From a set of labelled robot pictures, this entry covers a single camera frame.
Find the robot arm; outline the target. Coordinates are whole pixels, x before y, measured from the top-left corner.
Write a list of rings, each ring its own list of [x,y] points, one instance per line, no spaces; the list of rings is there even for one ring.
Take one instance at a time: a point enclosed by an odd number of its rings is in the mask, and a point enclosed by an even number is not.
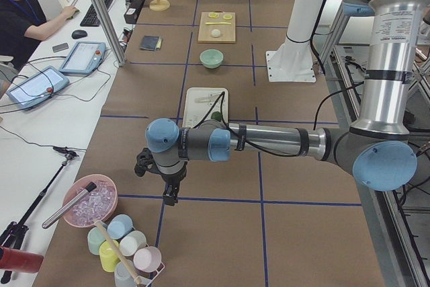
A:
[[[344,0],[344,4],[352,15],[374,16],[359,116],[347,130],[253,126],[207,116],[192,128],[180,128],[161,118],[146,127],[147,146],[137,156],[136,174],[160,175],[167,205],[177,203],[189,161],[226,161],[231,151],[247,148],[327,161],[376,191],[408,183],[418,161],[407,143],[403,117],[420,21],[429,0]]]

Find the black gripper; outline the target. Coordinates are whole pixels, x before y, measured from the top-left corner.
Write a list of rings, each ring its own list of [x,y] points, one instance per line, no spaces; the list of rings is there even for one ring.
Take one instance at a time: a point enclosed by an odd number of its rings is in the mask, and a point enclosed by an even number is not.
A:
[[[182,168],[173,174],[164,174],[162,175],[162,179],[166,183],[165,191],[163,192],[163,202],[165,205],[171,205],[178,203],[178,193],[180,188],[181,181],[187,175],[187,165],[184,164]]]

